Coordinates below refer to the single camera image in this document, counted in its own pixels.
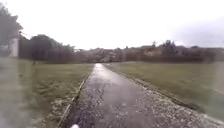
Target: overcast sky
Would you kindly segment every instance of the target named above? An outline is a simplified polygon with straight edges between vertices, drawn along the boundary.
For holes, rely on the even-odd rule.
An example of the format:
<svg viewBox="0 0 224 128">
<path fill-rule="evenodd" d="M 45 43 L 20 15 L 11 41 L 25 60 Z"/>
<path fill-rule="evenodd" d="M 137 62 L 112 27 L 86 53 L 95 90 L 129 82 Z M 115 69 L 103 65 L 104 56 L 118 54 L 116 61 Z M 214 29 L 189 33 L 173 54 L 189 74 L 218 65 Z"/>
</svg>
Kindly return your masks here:
<svg viewBox="0 0 224 128">
<path fill-rule="evenodd" d="M 224 46 L 223 0 L 0 1 L 19 15 L 24 33 L 46 34 L 78 48 L 140 46 L 164 39 Z"/>
</svg>

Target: grass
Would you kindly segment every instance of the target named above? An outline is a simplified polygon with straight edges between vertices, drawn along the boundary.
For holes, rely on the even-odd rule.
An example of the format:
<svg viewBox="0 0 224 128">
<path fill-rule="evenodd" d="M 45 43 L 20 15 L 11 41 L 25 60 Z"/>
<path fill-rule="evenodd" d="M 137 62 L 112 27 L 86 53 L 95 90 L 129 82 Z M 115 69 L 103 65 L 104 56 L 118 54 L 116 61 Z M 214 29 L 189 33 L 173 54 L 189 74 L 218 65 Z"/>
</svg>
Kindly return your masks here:
<svg viewBox="0 0 224 128">
<path fill-rule="evenodd" d="M 19 80 L 36 127 L 55 127 L 91 64 L 35 64 L 20 60 Z"/>
<path fill-rule="evenodd" d="M 154 86 L 157 91 L 189 108 L 224 120 L 224 63 L 113 63 L 123 72 Z"/>
</svg>

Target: green lawn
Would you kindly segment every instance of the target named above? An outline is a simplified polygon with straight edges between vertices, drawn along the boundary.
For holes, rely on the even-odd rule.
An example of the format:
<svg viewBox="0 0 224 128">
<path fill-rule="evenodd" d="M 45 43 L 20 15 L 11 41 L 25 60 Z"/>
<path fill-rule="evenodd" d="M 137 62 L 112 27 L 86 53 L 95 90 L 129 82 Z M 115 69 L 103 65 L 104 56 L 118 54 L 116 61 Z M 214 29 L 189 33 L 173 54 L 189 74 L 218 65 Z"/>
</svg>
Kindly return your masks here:
<svg viewBox="0 0 224 128">
<path fill-rule="evenodd" d="M 91 64 L 35 64 L 18 61 L 20 85 L 28 103 L 33 125 L 55 127 L 76 95 Z"/>
<path fill-rule="evenodd" d="M 113 63 L 106 67 L 151 83 L 166 96 L 224 120 L 224 63 Z"/>
</svg>

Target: curb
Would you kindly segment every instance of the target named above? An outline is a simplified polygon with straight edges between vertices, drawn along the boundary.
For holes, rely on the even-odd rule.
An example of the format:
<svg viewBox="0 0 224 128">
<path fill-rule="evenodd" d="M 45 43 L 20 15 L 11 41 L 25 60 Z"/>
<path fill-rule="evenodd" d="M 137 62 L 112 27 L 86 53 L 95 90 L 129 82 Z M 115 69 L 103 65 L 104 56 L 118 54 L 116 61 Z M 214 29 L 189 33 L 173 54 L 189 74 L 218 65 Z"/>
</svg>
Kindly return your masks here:
<svg viewBox="0 0 224 128">
<path fill-rule="evenodd" d="M 63 123 L 64 123 L 65 120 L 67 119 L 67 117 L 68 117 L 68 115 L 69 115 L 69 113 L 70 113 L 70 111 L 71 111 L 71 109 L 72 109 L 72 107 L 73 107 L 73 105 L 74 105 L 73 103 L 74 103 L 75 101 L 78 100 L 78 98 L 79 98 L 79 94 L 80 94 L 80 92 L 81 92 L 81 90 L 82 90 L 82 87 L 83 87 L 83 85 L 85 84 L 86 80 L 89 78 L 91 72 L 87 74 L 87 76 L 84 78 L 84 80 L 83 80 L 82 83 L 80 84 L 78 90 L 76 91 L 76 95 L 72 98 L 71 102 L 69 103 L 69 105 L 68 105 L 67 108 L 65 109 L 64 114 L 63 114 L 61 120 L 59 121 L 59 123 L 57 124 L 56 128 L 62 128 Z"/>
</svg>

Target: asphalt path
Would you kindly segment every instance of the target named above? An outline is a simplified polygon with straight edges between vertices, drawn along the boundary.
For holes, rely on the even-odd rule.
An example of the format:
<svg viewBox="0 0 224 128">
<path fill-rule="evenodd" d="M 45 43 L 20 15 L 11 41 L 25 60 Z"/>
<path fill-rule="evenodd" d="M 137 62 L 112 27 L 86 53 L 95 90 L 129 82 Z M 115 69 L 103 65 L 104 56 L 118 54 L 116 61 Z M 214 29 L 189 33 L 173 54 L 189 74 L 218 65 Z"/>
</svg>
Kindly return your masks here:
<svg viewBox="0 0 224 128">
<path fill-rule="evenodd" d="M 215 128 L 204 115 L 179 106 L 96 64 L 66 121 L 67 128 Z"/>
</svg>

